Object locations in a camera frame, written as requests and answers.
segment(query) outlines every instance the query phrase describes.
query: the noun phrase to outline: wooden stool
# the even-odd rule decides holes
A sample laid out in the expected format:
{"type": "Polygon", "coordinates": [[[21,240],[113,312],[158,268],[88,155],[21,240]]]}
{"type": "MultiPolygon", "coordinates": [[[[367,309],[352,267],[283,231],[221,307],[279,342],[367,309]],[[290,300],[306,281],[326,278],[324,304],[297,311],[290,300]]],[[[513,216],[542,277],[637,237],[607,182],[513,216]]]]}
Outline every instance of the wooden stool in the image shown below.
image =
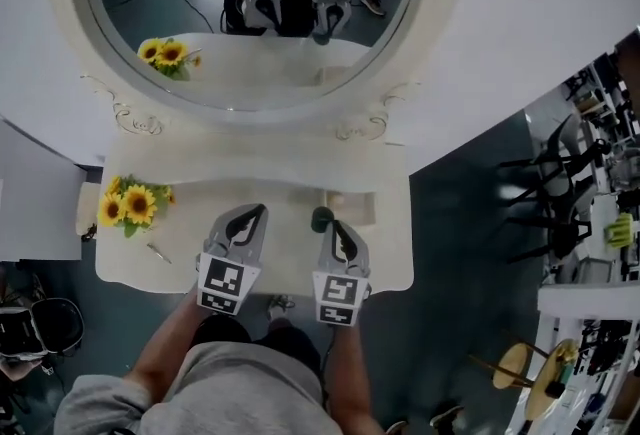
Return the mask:
{"type": "Polygon", "coordinates": [[[518,337],[516,338],[520,342],[514,344],[507,350],[497,366],[489,364],[474,355],[469,355],[469,358],[475,363],[494,371],[493,386],[496,389],[508,389],[509,387],[530,389],[533,387],[533,381],[529,380],[526,375],[523,374],[524,367],[527,365],[527,360],[529,358],[529,350],[531,350],[531,352],[539,353],[545,359],[549,358],[549,354],[542,351],[540,348],[526,343],[518,337]]]}

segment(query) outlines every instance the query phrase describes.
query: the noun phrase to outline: round mirror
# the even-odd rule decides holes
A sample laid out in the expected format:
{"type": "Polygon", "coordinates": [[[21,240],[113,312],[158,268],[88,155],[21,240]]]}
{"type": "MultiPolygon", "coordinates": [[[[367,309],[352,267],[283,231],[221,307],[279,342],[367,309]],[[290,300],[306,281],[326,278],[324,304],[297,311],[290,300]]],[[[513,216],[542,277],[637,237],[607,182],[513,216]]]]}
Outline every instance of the round mirror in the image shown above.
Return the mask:
{"type": "Polygon", "coordinates": [[[112,44],[124,41],[136,56],[123,56],[150,80],[196,104],[258,111],[305,103],[344,83],[393,34],[407,0],[92,0],[92,5],[94,12],[104,9],[108,15],[99,22],[105,30],[111,30],[108,22],[115,29],[117,39],[106,32],[112,44]]]}
{"type": "Polygon", "coordinates": [[[51,1],[118,94],[274,125],[342,116],[409,81],[454,0],[51,1]]]}

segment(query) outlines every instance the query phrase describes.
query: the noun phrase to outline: black chair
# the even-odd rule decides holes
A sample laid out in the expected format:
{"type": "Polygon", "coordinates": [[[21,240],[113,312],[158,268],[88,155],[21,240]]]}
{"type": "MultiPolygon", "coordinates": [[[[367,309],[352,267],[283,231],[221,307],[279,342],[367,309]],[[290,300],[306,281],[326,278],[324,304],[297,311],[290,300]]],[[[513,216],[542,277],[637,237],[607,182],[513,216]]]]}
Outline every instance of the black chair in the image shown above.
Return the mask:
{"type": "Polygon", "coordinates": [[[573,192],[572,178],[585,169],[592,161],[611,152],[611,145],[604,140],[596,140],[582,154],[578,146],[580,117],[576,114],[567,117],[547,140],[544,151],[534,159],[505,161],[500,167],[537,166],[541,178],[517,197],[509,200],[508,206],[526,200],[532,193],[538,193],[543,199],[560,198],[573,192]],[[569,151],[569,156],[561,156],[561,144],[569,151]]]}
{"type": "Polygon", "coordinates": [[[539,248],[513,256],[509,264],[531,257],[540,257],[549,252],[562,259],[585,238],[591,236],[590,206],[597,192],[593,177],[587,177],[576,183],[572,195],[556,200],[551,204],[553,216],[533,216],[531,218],[507,218],[508,222],[529,227],[541,227],[549,230],[549,242],[539,248]]]}

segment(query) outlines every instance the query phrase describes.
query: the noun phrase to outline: green leaf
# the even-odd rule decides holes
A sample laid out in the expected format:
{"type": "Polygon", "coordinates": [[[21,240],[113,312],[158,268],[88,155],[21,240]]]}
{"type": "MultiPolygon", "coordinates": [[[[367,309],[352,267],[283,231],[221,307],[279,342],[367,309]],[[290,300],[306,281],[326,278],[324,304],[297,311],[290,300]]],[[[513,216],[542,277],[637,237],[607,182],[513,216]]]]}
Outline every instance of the green leaf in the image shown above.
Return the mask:
{"type": "Polygon", "coordinates": [[[125,238],[130,238],[131,236],[133,236],[136,231],[138,230],[138,226],[133,224],[133,223],[128,223],[124,226],[124,237],[125,238]]]}

